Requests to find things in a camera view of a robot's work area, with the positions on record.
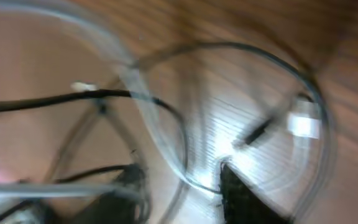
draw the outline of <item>wooden surface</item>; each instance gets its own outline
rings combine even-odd
[[[232,40],[254,44],[300,69],[311,70],[318,76],[337,119],[338,154],[329,185],[300,223],[358,223],[358,1],[73,2],[109,21],[137,58],[195,39]],[[0,22],[0,30],[5,28],[0,37],[11,35],[9,40],[0,38],[0,100],[68,92],[70,83],[77,80],[102,85],[110,79],[107,67],[90,49],[81,48],[68,37],[43,31],[36,22],[30,22],[22,32]],[[264,117],[296,85],[295,79],[280,68],[235,50],[203,50],[177,57],[154,68],[147,81],[157,96],[185,114],[191,124],[196,165],[205,170],[211,158],[228,150],[244,128]],[[0,115],[1,166],[15,178],[42,180],[40,175],[64,135],[88,105],[82,102],[45,112]],[[178,180],[145,134],[134,105],[125,100],[117,101],[117,105],[122,118],[130,118],[126,123],[147,152],[154,200],[150,223],[156,223]],[[174,124],[165,114],[162,116],[167,132],[175,134]],[[247,175],[255,182],[271,179],[277,167],[286,168],[291,148],[291,136],[282,127],[247,157]],[[119,137],[99,122],[67,165],[66,173],[130,161]],[[284,212],[291,212],[298,193],[295,187],[267,197]],[[219,208],[211,204],[210,198],[191,191],[174,223],[215,222]],[[60,206],[62,213],[75,210],[73,203]]]

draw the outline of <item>brown surface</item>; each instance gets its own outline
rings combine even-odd
[[[75,2],[111,21],[137,57],[173,43],[224,39],[255,44],[294,65],[312,69],[319,76],[337,118],[339,151],[334,176],[303,221],[358,223],[358,1]],[[18,20],[15,25],[24,27],[21,22]],[[21,32],[0,23],[0,37],[15,34],[9,41],[0,38],[0,100],[68,92],[70,83],[76,80],[96,83],[109,80],[107,68],[89,49],[81,48],[68,37],[43,31],[42,26],[37,28],[36,22],[39,21],[28,22]],[[148,81],[157,96],[180,108],[192,121],[192,135],[200,139],[193,143],[193,150],[208,148],[211,152],[230,145],[230,141],[217,139],[237,135],[279,102],[294,83],[279,68],[233,50],[200,51],[178,57],[158,66],[149,74]],[[118,103],[120,111],[130,111],[122,113],[122,117],[131,116],[128,123],[147,151],[154,189],[150,222],[156,223],[177,180],[144,134],[132,103],[125,100]],[[45,111],[0,115],[2,167],[18,178],[41,180],[39,175],[45,172],[54,153],[51,149],[57,149],[86,105],[87,102],[74,103]],[[100,122],[67,172],[129,162],[122,142],[109,131]],[[279,133],[263,146],[254,156],[258,164],[250,168],[251,177],[268,179],[274,174],[274,167],[284,166],[288,159],[281,151],[290,147],[288,142],[278,141],[286,139],[288,136]],[[207,166],[208,158],[200,157],[198,161]],[[290,210],[296,197],[288,198],[289,195],[291,191],[269,197]],[[198,197],[194,192],[190,194],[188,205],[180,211],[175,223],[211,223],[208,212],[212,210],[194,209],[197,204],[208,203],[208,199]]]

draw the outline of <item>white cable tip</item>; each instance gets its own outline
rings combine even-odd
[[[98,86],[96,86],[95,84],[89,84],[84,82],[73,82],[71,84],[71,88],[77,92],[98,90]]]

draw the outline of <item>wooden floor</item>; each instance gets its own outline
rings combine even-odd
[[[254,44],[284,58],[301,70],[311,71],[318,77],[324,93],[337,119],[338,152],[334,175],[325,191],[319,195],[310,215],[300,223],[358,223],[358,1],[350,0],[73,0],[73,2],[99,14],[109,21],[116,34],[137,58],[171,44],[192,40],[231,40]],[[54,34],[39,31],[50,40]],[[67,40],[59,56],[47,45],[30,41],[33,48],[39,48],[44,56],[35,61],[49,60],[54,67],[31,67],[38,75],[12,78],[21,83],[21,93],[4,84],[0,100],[35,95],[50,95],[70,91],[70,82],[83,79],[89,82],[105,83],[107,69],[94,57],[84,56],[85,50],[75,51],[76,46]],[[76,54],[76,60],[69,55]],[[20,73],[30,65],[13,65],[8,60],[4,65],[16,68]],[[65,68],[60,73],[53,69]],[[197,165],[208,170],[209,160],[218,152],[230,147],[231,141],[244,127],[265,116],[285,94],[293,91],[296,80],[289,77],[275,65],[259,57],[235,50],[202,50],[184,55],[157,66],[147,74],[150,89],[162,99],[179,108],[191,124],[192,149],[197,155]],[[122,116],[136,114],[134,105],[119,100],[120,107],[132,112],[120,112]],[[61,136],[67,133],[79,112],[86,104],[71,105],[61,110],[53,108],[47,114],[27,113],[13,118],[0,117],[0,158],[3,167],[15,176],[43,174],[53,156],[51,147],[57,148]],[[167,121],[167,130],[173,134]],[[157,223],[171,199],[178,182],[166,163],[151,150],[153,144],[144,134],[139,116],[128,121],[133,132],[143,139],[152,176],[154,210],[151,223]],[[118,142],[117,148],[124,148],[117,136],[109,137],[109,129],[98,124],[99,133],[85,142],[82,149],[98,149],[96,153],[81,150],[71,170],[86,169],[96,164],[123,163],[130,161],[125,150],[111,151],[107,141]],[[18,127],[29,136],[38,131],[37,139],[29,137],[23,145],[14,146],[11,152],[3,151],[13,147]],[[292,143],[283,128],[275,137],[250,156],[248,169],[251,179],[269,179],[274,176],[275,167],[284,167],[289,160]],[[15,164],[11,157],[22,159]],[[297,199],[297,189],[290,189],[278,195],[270,194],[283,212],[291,212]],[[213,223],[217,219],[216,204],[211,199],[190,192],[183,208],[173,223]]]

